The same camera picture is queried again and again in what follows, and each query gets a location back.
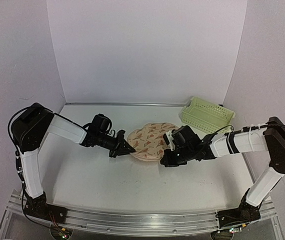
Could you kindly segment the floral mesh laundry bag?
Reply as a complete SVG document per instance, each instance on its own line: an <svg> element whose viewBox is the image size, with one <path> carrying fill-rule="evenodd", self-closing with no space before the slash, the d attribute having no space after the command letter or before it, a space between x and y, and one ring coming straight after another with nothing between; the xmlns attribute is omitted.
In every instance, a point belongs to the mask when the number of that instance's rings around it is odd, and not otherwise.
<svg viewBox="0 0 285 240"><path fill-rule="evenodd" d="M135 129L127 137L127 142L135 149L131 155L141 161L158 162L169 149L163 135L178 127L172 123L147 123L142 128Z"/></svg>

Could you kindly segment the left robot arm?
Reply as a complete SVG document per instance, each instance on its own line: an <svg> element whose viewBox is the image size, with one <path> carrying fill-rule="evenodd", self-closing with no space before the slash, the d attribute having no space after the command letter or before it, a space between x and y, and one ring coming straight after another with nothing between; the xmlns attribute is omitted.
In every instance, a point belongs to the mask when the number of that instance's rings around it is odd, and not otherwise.
<svg viewBox="0 0 285 240"><path fill-rule="evenodd" d="M22 212L28 218L36 218L63 224L68 210L49 204L44 191L39 154L48 134L70 140L85 148L99 146L109 151L109 157L126 156L135 149L125 140L125 130L112 129L112 121L97 114L85 125L44 107L38 102L16 112L9 120L7 132L15 147L15 166L22 183Z"/></svg>

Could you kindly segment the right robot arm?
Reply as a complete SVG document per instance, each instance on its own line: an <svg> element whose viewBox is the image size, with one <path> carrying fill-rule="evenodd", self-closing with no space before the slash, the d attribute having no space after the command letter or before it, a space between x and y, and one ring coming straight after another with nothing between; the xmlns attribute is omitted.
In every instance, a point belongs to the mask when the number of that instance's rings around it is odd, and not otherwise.
<svg viewBox="0 0 285 240"><path fill-rule="evenodd" d="M244 193L239 205L216 213L221 230L260 220L263 201L285 176L285 124L276 116L264 124L252 124L226 133L219 129L204 137L184 125L165 133L163 138L169 148L164 151L160 163L166 168L233 155L265 157L265 169Z"/></svg>

